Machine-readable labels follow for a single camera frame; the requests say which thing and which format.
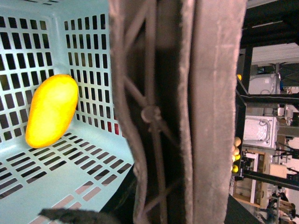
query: yellow mango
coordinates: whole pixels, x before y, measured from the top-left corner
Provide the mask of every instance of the yellow mango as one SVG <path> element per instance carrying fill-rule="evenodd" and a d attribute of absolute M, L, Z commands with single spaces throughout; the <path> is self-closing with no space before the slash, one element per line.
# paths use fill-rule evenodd
<path fill-rule="evenodd" d="M 238 173 L 239 167 L 237 165 L 234 165 L 232 171 L 233 173 Z"/>
<path fill-rule="evenodd" d="M 235 155 L 235 160 L 236 160 L 236 161 L 239 160 L 240 158 L 241 158 L 241 155 L 240 155 L 240 154 Z"/>
<path fill-rule="evenodd" d="M 46 147 L 65 133 L 78 102 L 78 86 L 69 75 L 54 75 L 35 91 L 25 140 L 33 148 Z"/>

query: light blue plastic basket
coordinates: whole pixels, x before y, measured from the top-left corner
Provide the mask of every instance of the light blue plastic basket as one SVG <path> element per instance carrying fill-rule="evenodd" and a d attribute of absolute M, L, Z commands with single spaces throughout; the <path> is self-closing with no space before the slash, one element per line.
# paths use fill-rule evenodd
<path fill-rule="evenodd" d="M 34 91 L 53 74 L 79 85 L 74 119 L 30 148 Z M 99 211 L 133 165 L 114 117 L 106 0 L 0 0 L 0 223 L 45 224 L 42 208 Z"/>

